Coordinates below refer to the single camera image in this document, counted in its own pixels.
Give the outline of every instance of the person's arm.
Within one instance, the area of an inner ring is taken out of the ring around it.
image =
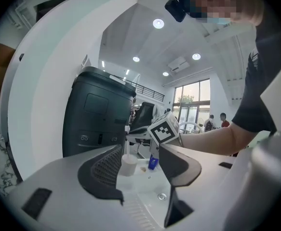
[[[232,123],[227,128],[200,134],[182,134],[183,146],[195,151],[231,155],[246,147],[258,133],[249,132]]]

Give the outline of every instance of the sink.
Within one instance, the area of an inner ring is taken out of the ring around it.
[[[163,230],[170,199],[170,183],[162,168],[148,169],[149,159],[139,159],[134,175],[118,174],[124,209],[143,230]]]

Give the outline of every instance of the black metal railing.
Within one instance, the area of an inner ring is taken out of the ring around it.
[[[136,88],[136,93],[143,94],[143,95],[145,95],[145,96],[148,96],[148,97],[150,97],[150,98],[156,99],[156,100],[161,101],[161,102],[164,101],[165,95],[163,95],[163,94],[161,94],[161,93],[159,93],[159,92],[157,92],[157,91],[154,91],[154,90],[152,90],[152,89],[149,89],[149,88],[147,88],[147,87],[144,87],[144,86],[142,86],[142,85],[139,85],[139,84],[137,84],[137,83],[135,83],[135,82],[132,82],[132,81],[129,81],[129,80],[126,80],[126,79],[125,79],[124,81],[125,81],[126,83],[129,83],[129,84],[132,85],[133,87],[135,87],[135,88]]]

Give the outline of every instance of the sink drain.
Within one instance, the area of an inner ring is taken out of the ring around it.
[[[167,196],[166,196],[166,194],[161,193],[158,195],[158,198],[159,198],[159,200],[163,201],[163,200],[166,200]]]

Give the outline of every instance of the window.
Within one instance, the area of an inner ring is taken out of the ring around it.
[[[210,80],[198,81],[175,89],[173,114],[178,122],[204,124],[210,115]],[[186,124],[181,131],[199,130],[195,125]]]

